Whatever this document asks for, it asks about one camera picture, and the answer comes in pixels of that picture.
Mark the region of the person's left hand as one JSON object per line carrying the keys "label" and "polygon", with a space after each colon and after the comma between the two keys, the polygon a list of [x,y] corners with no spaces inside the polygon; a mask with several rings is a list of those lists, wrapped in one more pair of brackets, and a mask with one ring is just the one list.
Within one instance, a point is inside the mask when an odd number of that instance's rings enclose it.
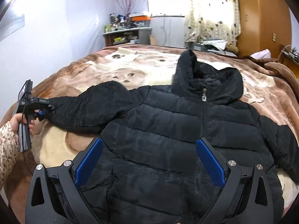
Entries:
{"label": "person's left hand", "polygon": [[[22,113],[17,113],[17,114],[14,114],[10,120],[10,125],[11,125],[11,128],[12,128],[12,131],[16,137],[16,139],[18,139],[18,130],[19,130],[19,124],[27,124],[27,120],[26,118],[22,115]],[[34,133],[35,133],[35,121],[34,120],[31,120],[31,122],[29,123],[29,132],[30,132],[30,135],[33,136]]]}

